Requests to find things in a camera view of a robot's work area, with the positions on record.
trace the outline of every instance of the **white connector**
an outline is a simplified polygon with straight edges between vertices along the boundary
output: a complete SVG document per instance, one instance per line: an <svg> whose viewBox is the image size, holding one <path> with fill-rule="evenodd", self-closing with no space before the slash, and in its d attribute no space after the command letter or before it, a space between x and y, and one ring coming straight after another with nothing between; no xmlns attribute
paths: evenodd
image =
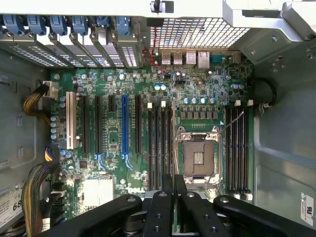
<svg viewBox="0 0 316 237"><path fill-rule="evenodd" d="M77 147L76 115L76 93L66 92L67 149L74 149Z"/></svg>
<svg viewBox="0 0 316 237"><path fill-rule="evenodd" d="M49 90L46 94L43 95L43 97L52 98L55 100L58 100L58 92L59 92L59 85L56 82L52 82L49 80L43 81L43 84L46 84L49 86Z"/></svg>

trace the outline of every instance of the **blue pcie slot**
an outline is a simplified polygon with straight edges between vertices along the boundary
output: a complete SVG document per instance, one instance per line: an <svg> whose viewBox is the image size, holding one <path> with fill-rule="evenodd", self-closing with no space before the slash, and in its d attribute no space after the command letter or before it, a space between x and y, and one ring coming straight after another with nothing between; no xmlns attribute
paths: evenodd
<svg viewBox="0 0 316 237"><path fill-rule="evenodd" d="M128 148L128 95L122 96L122 159L125 159L127 168L133 170L129 163Z"/></svg>

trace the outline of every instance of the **white pci slot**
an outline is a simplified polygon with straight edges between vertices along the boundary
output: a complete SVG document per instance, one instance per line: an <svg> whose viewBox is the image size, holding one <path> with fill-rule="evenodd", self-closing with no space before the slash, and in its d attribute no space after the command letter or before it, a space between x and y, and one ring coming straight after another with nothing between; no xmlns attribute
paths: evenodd
<svg viewBox="0 0 316 237"><path fill-rule="evenodd" d="M76 113L76 94L74 92L66 92L67 149L77 147Z"/></svg>

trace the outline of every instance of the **perforated metal panel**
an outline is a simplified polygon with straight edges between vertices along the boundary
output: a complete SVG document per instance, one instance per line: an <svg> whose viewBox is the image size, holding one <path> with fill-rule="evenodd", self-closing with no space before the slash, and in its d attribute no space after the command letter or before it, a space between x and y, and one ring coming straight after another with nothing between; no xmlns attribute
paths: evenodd
<svg viewBox="0 0 316 237"><path fill-rule="evenodd" d="M157 28L156 46L160 48L228 48L249 28L233 28L222 18L166 18ZM151 47L155 29L151 28Z"/></svg>

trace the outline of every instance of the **black cable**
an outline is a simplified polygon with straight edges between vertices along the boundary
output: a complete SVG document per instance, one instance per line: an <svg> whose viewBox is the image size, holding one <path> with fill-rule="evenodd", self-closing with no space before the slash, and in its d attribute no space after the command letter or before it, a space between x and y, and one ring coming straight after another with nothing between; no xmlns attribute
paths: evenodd
<svg viewBox="0 0 316 237"><path fill-rule="evenodd" d="M272 92L272 99L271 101L268 103L269 106L273 106L276 103L277 100L277 89L276 86L272 83L272 81L266 79L266 78L253 78L251 79L252 82L256 82L256 81L262 81L264 83L266 83Z"/></svg>

